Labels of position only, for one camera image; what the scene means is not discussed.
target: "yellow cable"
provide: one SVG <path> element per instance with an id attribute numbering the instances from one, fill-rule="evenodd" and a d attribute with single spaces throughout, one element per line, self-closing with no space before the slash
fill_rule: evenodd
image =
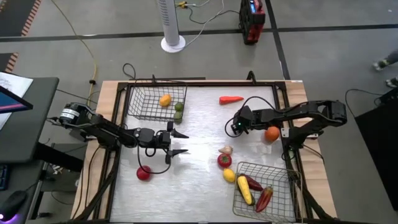
<path id="1" fill-rule="evenodd" d="M 77 35 L 77 33 L 76 33 L 75 29 L 73 28 L 72 24 L 70 23 L 69 19 L 68 19 L 67 16 L 62 12 L 62 10 L 58 7 L 57 3 L 55 3 L 54 0 L 51 0 L 51 1 L 54 3 L 55 7 L 57 7 L 57 9 L 61 12 L 61 14 L 63 15 L 63 17 L 67 20 L 67 22 L 69 23 L 70 28 L 72 28 L 72 31 L 73 31 L 73 33 L 75 34 L 75 36 L 77 37 L 77 39 L 79 39 L 79 40 L 83 43 L 83 45 L 87 48 L 88 52 L 90 53 L 91 57 L 93 58 L 93 61 L 94 61 L 94 75 L 93 75 L 92 80 L 96 81 L 96 76 L 97 76 L 97 63 L 96 63 L 96 60 L 95 60 L 95 58 L 94 58 L 93 53 L 91 52 L 90 48 L 88 48 L 87 44 L 80 38 L 80 36 Z M 93 84 L 93 83 L 90 83 L 90 92 L 89 92 L 89 95 L 88 95 L 88 99 L 89 99 L 89 100 L 90 100 L 91 97 L 93 96 L 93 90 L 94 90 L 94 84 Z M 87 100 L 87 102 L 86 102 L 86 104 L 87 104 L 88 106 L 90 106 L 90 101 L 89 101 L 89 100 Z"/>

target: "red tomato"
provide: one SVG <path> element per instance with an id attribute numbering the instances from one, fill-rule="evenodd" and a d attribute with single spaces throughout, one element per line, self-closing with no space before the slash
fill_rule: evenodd
<path id="1" fill-rule="evenodd" d="M 150 172 L 150 167 L 149 166 L 142 166 L 142 168 L 144 168 L 146 171 Z M 142 170 L 142 168 L 138 168 L 137 170 L 137 177 L 140 180 L 147 180 L 150 178 L 150 174 L 148 174 L 147 172 L 145 172 L 144 170 Z"/>
<path id="2" fill-rule="evenodd" d="M 223 168 L 228 168 L 232 163 L 232 158 L 230 155 L 222 153 L 218 156 L 217 163 Z"/>

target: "shoe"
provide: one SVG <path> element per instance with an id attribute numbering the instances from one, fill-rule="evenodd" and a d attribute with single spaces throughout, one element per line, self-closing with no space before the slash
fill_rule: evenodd
<path id="1" fill-rule="evenodd" d="M 386 80 L 386 86 L 390 88 L 397 88 L 398 85 L 398 80 L 396 78 L 391 78 L 389 80 Z"/>
<path id="2" fill-rule="evenodd" d="M 374 68 L 376 71 L 378 71 L 378 72 L 380 72 L 381 70 L 383 70 L 383 69 L 386 68 L 387 66 L 388 66 L 388 62 L 387 62 L 386 60 L 381 60 L 381 61 L 375 62 L 375 63 L 373 64 L 373 68 Z"/>

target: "red power tool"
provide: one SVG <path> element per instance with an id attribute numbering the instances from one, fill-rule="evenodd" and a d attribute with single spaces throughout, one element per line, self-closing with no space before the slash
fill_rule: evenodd
<path id="1" fill-rule="evenodd" d="M 266 13 L 261 0 L 242 0 L 239 28 L 242 30 L 244 44 L 251 45 L 258 42 L 265 22 Z"/>

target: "computer monitor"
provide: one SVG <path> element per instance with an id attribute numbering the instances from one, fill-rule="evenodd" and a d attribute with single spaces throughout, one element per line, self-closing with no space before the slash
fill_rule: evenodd
<path id="1" fill-rule="evenodd" d="M 0 86 L 0 114 L 33 109 L 33 105 Z"/>

